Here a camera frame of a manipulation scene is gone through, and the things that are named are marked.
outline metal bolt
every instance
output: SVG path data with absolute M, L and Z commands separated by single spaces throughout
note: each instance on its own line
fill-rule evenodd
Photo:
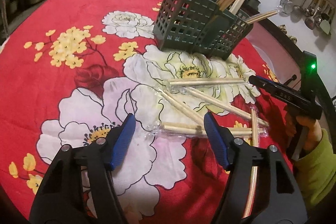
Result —
M 106 142 L 106 139 L 105 138 L 98 138 L 97 140 L 96 140 L 96 143 L 97 144 L 104 144 Z
M 61 147 L 61 149 L 62 149 L 62 151 L 68 151 L 69 149 L 70 149 L 70 145 L 69 144 L 65 144 L 65 145 L 62 145 L 62 147 Z
M 243 140 L 241 139 L 241 138 L 235 138 L 234 139 L 234 142 L 235 142 L 235 144 L 237 144 L 237 145 L 241 145 L 241 144 L 243 144 Z
M 269 149 L 270 149 L 272 152 L 277 152 L 277 151 L 278 151 L 278 148 L 277 148 L 275 145 L 270 145 L 270 146 L 269 146 Z

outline perforated basket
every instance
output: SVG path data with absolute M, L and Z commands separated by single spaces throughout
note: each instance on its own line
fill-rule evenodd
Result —
M 159 48 L 199 52 L 226 59 L 253 25 L 228 10 L 220 11 L 217 0 L 163 0 L 154 25 Z

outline yellow-green sweater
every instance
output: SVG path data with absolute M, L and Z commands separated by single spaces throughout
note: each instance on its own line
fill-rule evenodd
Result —
M 336 182 L 336 155 L 327 131 L 322 129 L 322 140 L 318 146 L 295 162 L 295 167 L 295 179 L 309 210 L 330 192 Z

